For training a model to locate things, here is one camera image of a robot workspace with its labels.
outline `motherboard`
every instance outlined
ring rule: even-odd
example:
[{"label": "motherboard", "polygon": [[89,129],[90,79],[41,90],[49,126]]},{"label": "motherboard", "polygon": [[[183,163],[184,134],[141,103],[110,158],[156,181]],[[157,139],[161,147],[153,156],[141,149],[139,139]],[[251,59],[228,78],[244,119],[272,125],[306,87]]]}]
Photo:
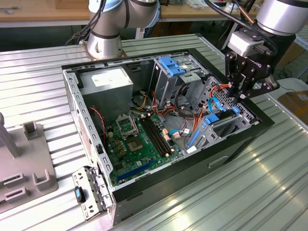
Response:
[{"label": "motherboard", "polygon": [[122,184],[183,156],[157,115],[143,118],[125,115],[106,129],[107,152],[114,167],[110,174],[112,185]]}]

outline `red cable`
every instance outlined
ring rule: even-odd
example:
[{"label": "red cable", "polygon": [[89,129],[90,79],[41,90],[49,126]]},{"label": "red cable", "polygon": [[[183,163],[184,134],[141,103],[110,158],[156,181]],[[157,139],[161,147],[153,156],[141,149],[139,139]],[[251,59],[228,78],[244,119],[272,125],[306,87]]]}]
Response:
[{"label": "red cable", "polygon": [[105,135],[105,124],[104,124],[104,120],[103,120],[103,117],[101,116],[101,114],[93,107],[90,107],[91,110],[95,111],[96,114],[98,114],[98,116],[100,117],[101,119],[101,122],[103,124],[103,135],[104,135],[104,145],[105,145],[105,139],[106,139],[106,135]]}]

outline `sticker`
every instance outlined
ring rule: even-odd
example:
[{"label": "sticker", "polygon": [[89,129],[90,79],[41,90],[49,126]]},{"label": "sticker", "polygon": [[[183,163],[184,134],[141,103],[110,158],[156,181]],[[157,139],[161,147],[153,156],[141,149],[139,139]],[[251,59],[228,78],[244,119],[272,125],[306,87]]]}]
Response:
[{"label": "sticker", "polygon": [[128,78],[125,76],[121,68],[104,70],[103,73],[92,76],[93,83],[96,87],[119,84],[121,82],[127,82]]},{"label": "sticker", "polygon": [[187,151],[187,153],[189,154],[189,153],[192,153],[192,152],[194,152],[194,151],[196,151],[196,150],[197,150],[196,146],[193,146],[193,147],[187,149],[186,151]]},{"label": "sticker", "polygon": [[299,98],[300,98],[301,100],[308,100],[308,96],[307,96],[307,95],[300,94],[300,95],[298,95],[298,96],[299,96]]}]

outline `black wire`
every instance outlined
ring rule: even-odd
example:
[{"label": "black wire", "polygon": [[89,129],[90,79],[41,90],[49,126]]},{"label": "black wire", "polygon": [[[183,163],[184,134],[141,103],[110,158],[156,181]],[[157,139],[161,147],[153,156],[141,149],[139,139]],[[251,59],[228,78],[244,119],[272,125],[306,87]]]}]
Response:
[{"label": "black wire", "polygon": [[289,88],[285,88],[285,87],[283,87],[283,86],[281,86],[283,89],[286,89],[286,90],[292,90],[293,92],[296,92],[295,90],[293,90],[293,89],[289,89]]},{"label": "black wire", "polygon": [[304,50],[303,52],[301,52],[296,58],[294,58],[293,60],[289,61],[286,65],[290,64],[291,62],[293,62],[295,59],[299,58],[303,53],[305,53],[306,50]]},{"label": "black wire", "polygon": [[96,26],[96,24],[98,23],[100,17],[101,17],[101,13],[104,10],[106,5],[106,0],[101,0],[100,3],[100,7],[98,9],[98,11],[95,13],[95,15],[90,19],[90,21],[88,22],[88,24],[79,32],[75,33],[72,35],[71,39],[68,40],[65,45],[67,46],[68,43],[74,39],[77,39],[77,44],[79,43],[79,41],[82,39],[82,37],[84,37],[85,39],[87,39],[90,35],[90,32],[92,31],[92,29]]},{"label": "black wire", "polygon": [[278,72],[277,76],[279,79],[292,78],[292,72],[289,69],[286,69],[285,66],[283,66],[282,70]]},{"label": "black wire", "polygon": [[[232,6],[232,9],[231,9],[231,12],[230,12],[230,14],[232,14],[232,11],[233,11],[233,8],[234,8],[234,3],[233,3],[233,6]],[[219,37],[219,39],[217,40],[217,42],[216,42],[216,45],[215,46],[217,46],[218,45],[218,42],[221,40],[221,38],[227,33],[227,31],[229,30],[229,28],[230,28],[230,26],[232,25],[232,23],[230,23],[229,24],[229,26],[228,26],[228,28],[222,33],[222,35]]]},{"label": "black wire", "polygon": [[222,16],[225,16],[226,18],[236,22],[238,25],[244,27],[247,30],[251,30],[252,32],[254,32],[255,34],[257,34],[260,38],[262,38],[266,44],[268,46],[270,46],[271,52],[267,52],[265,53],[268,56],[275,56],[278,52],[278,48],[277,45],[268,37],[266,37],[264,34],[262,34],[260,31],[258,31],[257,29],[255,29],[254,27],[252,27],[251,25],[241,21],[240,19],[233,17],[232,15],[228,14],[227,12],[223,11],[222,9],[220,9],[219,7],[216,7],[213,3],[211,3],[210,0],[204,0],[204,2],[210,7],[212,8],[214,11],[218,12],[219,14],[221,14]]}]

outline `green motherboard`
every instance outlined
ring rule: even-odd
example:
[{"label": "green motherboard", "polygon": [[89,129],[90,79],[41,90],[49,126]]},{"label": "green motherboard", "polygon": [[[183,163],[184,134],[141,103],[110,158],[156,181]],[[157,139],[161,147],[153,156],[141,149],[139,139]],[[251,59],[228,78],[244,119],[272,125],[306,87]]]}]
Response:
[{"label": "green motherboard", "polygon": [[[135,123],[134,126],[129,119],[107,125],[107,153],[114,167],[110,174],[112,185],[119,185],[183,156],[173,140],[164,140],[164,126],[157,115],[150,116],[148,121],[133,116],[130,118]],[[121,132],[128,132],[133,127],[136,127],[138,134],[123,138]],[[169,154],[164,154],[162,146],[170,150]]]}]

